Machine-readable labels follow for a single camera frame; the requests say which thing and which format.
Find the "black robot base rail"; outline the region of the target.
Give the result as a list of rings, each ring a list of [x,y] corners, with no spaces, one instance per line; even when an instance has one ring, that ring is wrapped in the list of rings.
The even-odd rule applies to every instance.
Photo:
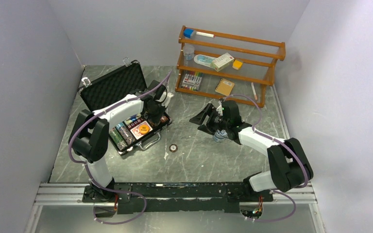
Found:
[[[255,192],[244,182],[216,183],[115,183],[115,194],[87,185],[83,203],[116,204],[118,214],[178,211],[224,211],[239,213],[240,205],[272,202],[268,190]]]

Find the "orange big blind button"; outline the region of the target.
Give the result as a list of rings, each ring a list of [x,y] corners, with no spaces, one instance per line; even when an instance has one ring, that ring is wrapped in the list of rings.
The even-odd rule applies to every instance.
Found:
[[[147,124],[142,124],[138,127],[138,131],[141,134],[147,134],[150,131],[150,127]]]

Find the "black poker chip case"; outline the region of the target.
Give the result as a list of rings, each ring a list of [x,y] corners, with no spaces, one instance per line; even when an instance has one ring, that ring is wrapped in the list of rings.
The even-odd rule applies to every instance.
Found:
[[[121,66],[111,71],[110,73],[107,73],[92,81],[90,85],[82,86],[78,90],[78,93],[81,96],[84,103],[87,105],[88,109],[91,111],[96,111],[102,108],[108,108],[110,105],[113,105],[115,102],[120,101],[128,94],[134,94],[136,96],[139,96],[155,88],[158,84],[159,82],[157,80],[152,80],[150,84],[146,84],[140,63],[137,60],[133,60],[130,65]],[[133,114],[125,118],[122,122],[125,124],[125,120],[129,119],[130,117],[143,116],[141,115],[141,113]],[[119,123],[121,122],[118,122],[116,125],[112,125],[111,130],[114,127],[116,127]],[[165,110],[164,115],[161,117],[160,124],[149,123],[149,125],[152,127],[152,131],[140,139],[135,139],[135,142],[129,146],[127,145],[127,147],[123,151],[118,150],[117,146],[112,141],[112,137],[110,136],[110,134],[108,138],[112,142],[112,144],[114,145],[115,149],[118,151],[119,154],[126,154],[129,151],[131,151],[134,147],[141,145],[154,134],[157,134],[160,131],[162,131],[166,126],[170,124],[171,118]]]

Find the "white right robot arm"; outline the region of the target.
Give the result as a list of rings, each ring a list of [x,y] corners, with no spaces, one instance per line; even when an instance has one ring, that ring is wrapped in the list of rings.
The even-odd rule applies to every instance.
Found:
[[[247,146],[263,154],[269,170],[250,175],[243,187],[246,200],[254,201],[264,190],[287,192],[308,184],[314,173],[300,141],[296,138],[281,139],[264,133],[244,122],[235,101],[226,100],[220,106],[207,105],[209,119],[206,127],[211,134]]]

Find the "red playing card deck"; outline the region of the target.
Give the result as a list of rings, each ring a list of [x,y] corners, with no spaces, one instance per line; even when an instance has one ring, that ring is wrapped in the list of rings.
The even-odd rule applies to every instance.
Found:
[[[133,128],[129,128],[131,134],[135,137],[135,139],[140,139],[144,136],[146,136],[147,134],[141,134],[139,131],[138,131],[138,127],[142,124],[147,124],[149,127],[150,127],[150,131],[148,133],[150,133],[152,131],[152,127],[149,125],[149,123],[147,121],[143,121],[142,123],[140,123],[139,125],[133,127]]]

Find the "orange hundred chip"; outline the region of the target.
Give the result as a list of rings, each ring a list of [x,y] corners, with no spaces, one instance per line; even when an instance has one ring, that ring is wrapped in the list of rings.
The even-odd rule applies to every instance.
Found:
[[[178,150],[178,147],[177,147],[176,144],[171,144],[169,146],[169,150],[170,150],[170,152],[176,152]]]

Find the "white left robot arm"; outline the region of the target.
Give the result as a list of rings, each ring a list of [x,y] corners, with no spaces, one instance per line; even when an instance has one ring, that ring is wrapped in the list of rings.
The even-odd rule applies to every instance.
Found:
[[[105,159],[108,142],[112,141],[119,153],[125,154],[135,147],[148,148],[143,142],[169,125],[166,113],[173,93],[163,83],[154,81],[144,89],[100,103],[93,97],[94,104],[81,111],[69,138],[69,155],[78,156],[88,175],[91,188],[104,202],[115,195],[115,180],[110,174]]]

